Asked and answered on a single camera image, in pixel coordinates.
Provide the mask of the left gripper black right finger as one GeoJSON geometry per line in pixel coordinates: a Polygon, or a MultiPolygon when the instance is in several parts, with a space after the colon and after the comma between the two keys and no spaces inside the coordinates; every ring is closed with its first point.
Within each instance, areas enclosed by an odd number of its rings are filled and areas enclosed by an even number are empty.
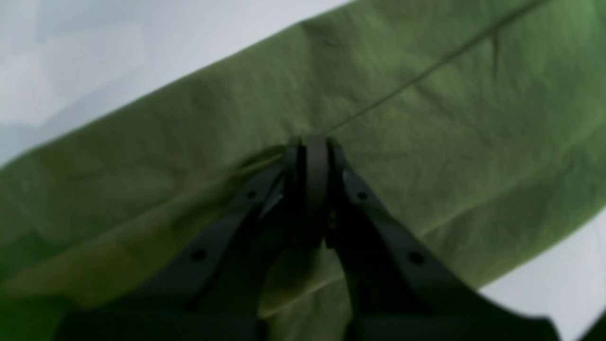
{"type": "Polygon", "coordinates": [[[353,309],[347,341],[556,341],[546,318],[494,304],[388,213],[322,136],[303,141],[303,244],[336,251],[353,309]]]}

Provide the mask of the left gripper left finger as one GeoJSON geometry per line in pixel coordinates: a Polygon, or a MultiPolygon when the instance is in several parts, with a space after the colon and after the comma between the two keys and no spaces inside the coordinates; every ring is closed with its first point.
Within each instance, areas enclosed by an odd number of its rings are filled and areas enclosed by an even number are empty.
{"type": "Polygon", "coordinates": [[[305,146],[238,190],[227,210],[149,281],[101,308],[73,313],[57,341],[264,341],[256,315],[266,275],[301,209],[305,146]]]}

